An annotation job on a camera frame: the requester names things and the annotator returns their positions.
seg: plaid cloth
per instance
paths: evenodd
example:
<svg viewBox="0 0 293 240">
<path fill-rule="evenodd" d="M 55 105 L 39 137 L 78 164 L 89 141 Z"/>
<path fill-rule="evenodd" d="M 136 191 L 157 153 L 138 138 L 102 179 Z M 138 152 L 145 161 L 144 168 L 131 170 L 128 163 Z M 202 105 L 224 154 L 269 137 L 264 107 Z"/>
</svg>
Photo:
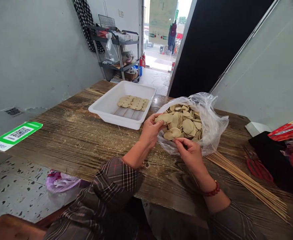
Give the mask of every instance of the plaid cloth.
<svg viewBox="0 0 293 240">
<path fill-rule="evenodd" d="M 138 224 L 123 206 L 139 189 L 142 175 L 114 157 L 101 167 L 90 187 L 48 229 L 44 239 L 137 239 Z M 210 239 L 266 239 L 235 203 L 212 215 Z"/>
<path fill-rule="evenodd" d="M 97 33 L 94 29 L 90 29 L 90 30 L 87 29 L 87 26 L 89 26 L 89 25 L 94 26 L 94 22 L 93 22 L 93 18 L 92 18 L 89 4 L 88 4 L 87 0 L 73 0 L 73 6 L 77 12 L 77 15 L 78 15 L 81 27 L 82 27 L 83 34 L 87 40 L 88 47 L 91 52 L 96 52 L 94 45 L 93 45 L 93 40 L 90 37 L 89 31 L 93 31 L 94 35 L 96 35 Z M 105 53 L 105 50 L 102 47 L 101 43 L 97 41 L 96 44 L 97 44 L 97 48 L 98 48 L 98 53 L 99 54 Z"/>
</svg>

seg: wall outlet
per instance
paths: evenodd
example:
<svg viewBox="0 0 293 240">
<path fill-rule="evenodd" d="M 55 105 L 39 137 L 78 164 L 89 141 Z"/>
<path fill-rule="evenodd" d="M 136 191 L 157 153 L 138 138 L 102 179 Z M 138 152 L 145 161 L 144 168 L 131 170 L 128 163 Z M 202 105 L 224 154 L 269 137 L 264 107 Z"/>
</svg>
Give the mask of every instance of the wall outlet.
<svg viewBox="0 0 293 240">
<path fill-rule="evenodd" d="M 119 9 L 119 16 L 120 16 L 120 17 L 124 17 L 124 13 L 123 13 L 123 11 L 121 11 L 120 9 Z"/>
<path fill-rule="evenodd" d="M 2 112 L 5 112 L 7 113 L 8 115 L 10 115 L 11 117 L 16 117 L 20 114 L 22 114 L 23 112 L 17 108 L 17 107 L 9 107 L 9 108 L 6 108 L 4 110 L 2 110 Z"/>
</svg>

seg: plaid shirt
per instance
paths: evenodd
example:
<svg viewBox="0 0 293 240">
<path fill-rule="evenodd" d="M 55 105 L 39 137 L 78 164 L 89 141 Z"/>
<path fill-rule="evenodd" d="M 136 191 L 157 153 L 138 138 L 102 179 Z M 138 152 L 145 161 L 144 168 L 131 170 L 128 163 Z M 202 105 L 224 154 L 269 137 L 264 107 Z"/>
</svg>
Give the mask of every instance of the plaid shirt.
<svg viewBox="0 0 293 240">
<path fill-rule="evenodd" d="M 140 173 L 121 158 L 113 158 L 51 225 L 44 239 L 136 239 L 138 224 L 122 207 L 141 183 Z M 211 239 L 266 239 L 233 202 L 207 223 Z"/>
</svg>

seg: white plastic tray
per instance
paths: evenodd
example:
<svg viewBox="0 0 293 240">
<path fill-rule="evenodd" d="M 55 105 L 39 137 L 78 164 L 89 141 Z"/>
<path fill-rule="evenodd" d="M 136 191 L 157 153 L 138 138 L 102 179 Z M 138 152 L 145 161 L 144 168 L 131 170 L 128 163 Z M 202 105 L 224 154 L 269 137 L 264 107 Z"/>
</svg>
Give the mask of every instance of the white plastic tray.
<svg viewBox="0 0 293 240">
<path fill-rule="evenodd" d="M 89 111 L 98 114 L 105 122 L 138 130 L 147 116 L 155 92 L 155 88 L 133 82 L 122 81 L 89 106 Z M 137 111 L 123 107 L 119 109 L 117 103 L 120 97 L 125 95 L 149 99 L 150 101 L 146 110 Z"/>
</svg>

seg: wire basket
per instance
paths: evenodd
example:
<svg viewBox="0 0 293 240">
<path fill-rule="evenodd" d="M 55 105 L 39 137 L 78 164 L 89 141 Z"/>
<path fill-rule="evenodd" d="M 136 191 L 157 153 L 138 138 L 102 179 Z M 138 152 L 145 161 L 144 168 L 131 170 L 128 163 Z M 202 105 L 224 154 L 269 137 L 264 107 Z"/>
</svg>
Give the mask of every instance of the wire basket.
<svg viewBox="0 0 293 240">
<path fill-rule="evenodd" d="M 114 18 L 110 18 L 99 14 L 99 19 L 101 27 L 108 28 L 112 31 L 116 31 L 116 24 L 114 22 Z"/>
</svg>

